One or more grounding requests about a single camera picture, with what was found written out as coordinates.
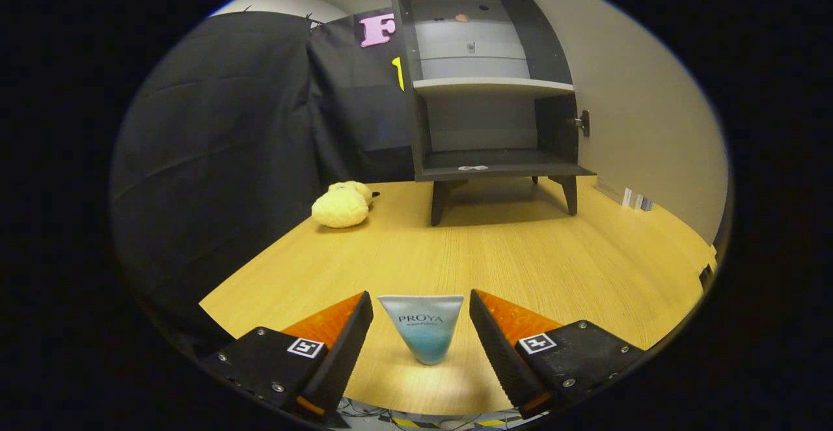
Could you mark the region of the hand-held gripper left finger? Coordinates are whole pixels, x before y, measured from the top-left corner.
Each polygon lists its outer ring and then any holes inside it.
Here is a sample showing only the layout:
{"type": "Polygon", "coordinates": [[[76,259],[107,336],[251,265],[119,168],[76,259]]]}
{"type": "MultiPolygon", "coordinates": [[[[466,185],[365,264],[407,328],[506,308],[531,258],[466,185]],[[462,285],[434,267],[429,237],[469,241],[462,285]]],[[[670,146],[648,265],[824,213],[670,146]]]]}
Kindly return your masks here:
{"type": "Polygon", "coordinates": [[[338,410],[372,320],[363,291],[282,331],[256,326],[200,366],[271,411],[346,427],[338,410]]]}

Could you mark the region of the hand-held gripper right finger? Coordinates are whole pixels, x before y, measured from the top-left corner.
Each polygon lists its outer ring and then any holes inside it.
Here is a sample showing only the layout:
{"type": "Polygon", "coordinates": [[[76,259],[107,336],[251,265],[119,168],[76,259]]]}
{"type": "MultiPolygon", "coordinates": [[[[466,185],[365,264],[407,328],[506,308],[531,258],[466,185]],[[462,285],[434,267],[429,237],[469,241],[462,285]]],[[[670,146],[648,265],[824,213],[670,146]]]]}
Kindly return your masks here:
{"type": "Polygon", "coordinates": [[[479,289],[471,290],[469,316],[502,390],[524,419],[583,401],[646,353],[589,320],[561,324],[479,289]]]}

